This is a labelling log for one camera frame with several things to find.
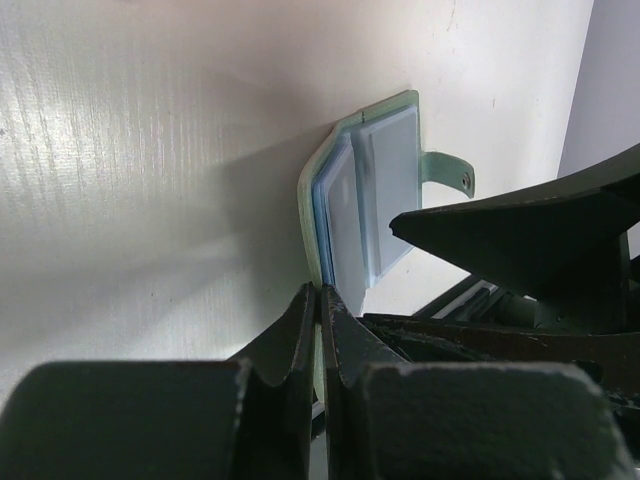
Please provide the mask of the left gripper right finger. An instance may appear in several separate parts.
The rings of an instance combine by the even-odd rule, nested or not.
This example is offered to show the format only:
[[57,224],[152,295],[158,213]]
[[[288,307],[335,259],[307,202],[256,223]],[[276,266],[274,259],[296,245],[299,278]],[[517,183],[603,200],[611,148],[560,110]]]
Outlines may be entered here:
[[320,311],[331,478],[624,477],[624,437],[578,367],[409,362],[330,285]]

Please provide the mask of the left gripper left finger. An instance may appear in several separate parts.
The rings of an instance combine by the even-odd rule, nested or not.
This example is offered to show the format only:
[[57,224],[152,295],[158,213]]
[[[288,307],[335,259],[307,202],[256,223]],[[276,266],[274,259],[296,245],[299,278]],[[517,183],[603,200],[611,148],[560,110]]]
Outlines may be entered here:
[[304,479],[316,292],[225,361],[58,361],[1,413],[5,479]]

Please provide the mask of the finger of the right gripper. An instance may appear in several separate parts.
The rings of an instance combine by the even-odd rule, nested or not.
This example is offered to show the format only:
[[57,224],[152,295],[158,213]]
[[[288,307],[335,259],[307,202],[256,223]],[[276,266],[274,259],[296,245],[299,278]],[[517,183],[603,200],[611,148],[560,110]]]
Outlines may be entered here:
[[639,334],[586,335],[490,326],[469,322],[417,320],[410,316],[366,314],[369,328],[409,336],[436,337],[466,350],[504,361],[579,362],[621,409],[639,408]]
[[639,148],[490,198],[405,212],[395,237],[532,297],[561,270],[639,221]]

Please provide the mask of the green leather card holder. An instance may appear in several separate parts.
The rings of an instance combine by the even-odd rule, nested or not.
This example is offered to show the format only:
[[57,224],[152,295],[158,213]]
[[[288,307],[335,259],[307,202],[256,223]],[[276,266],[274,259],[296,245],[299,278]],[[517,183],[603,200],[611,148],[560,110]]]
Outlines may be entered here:
[[393,235],[405,243],[409,247],[409,250],[381,278],[376,279],[374,277],[370,220],[368,216],[370,208],[366,204],[368,195],[365,193],[366,180],[364,179],[364,174],[366,173],[366,165],[364,164],[364,148],[358,140],[358,134],[364,126],[408,106],[415,106],[418,111],[418,187],[420,203],[417,208],[404,212],[422,209],[422,187],[426,182],[438,183],[457,190],[467,198],[474,197],[476,176],[474,168],[469,162],[443,152],[425,152],[422,150],[419,94],[417,91],[403,91],[344,117],[333,126],[328,137],[307,161],[300,174],[297,185],[297,202],[302,238],[311,274],[311,281],[316,287],[328,284],[335,288],[327,221],[326,178],[332,164],[335,162],[336,156],[346,145],[352,147],[355,158],[356,188],[365,267],[365,297],[367,291],[374,288],[384,276],[410,252],[410,244]]

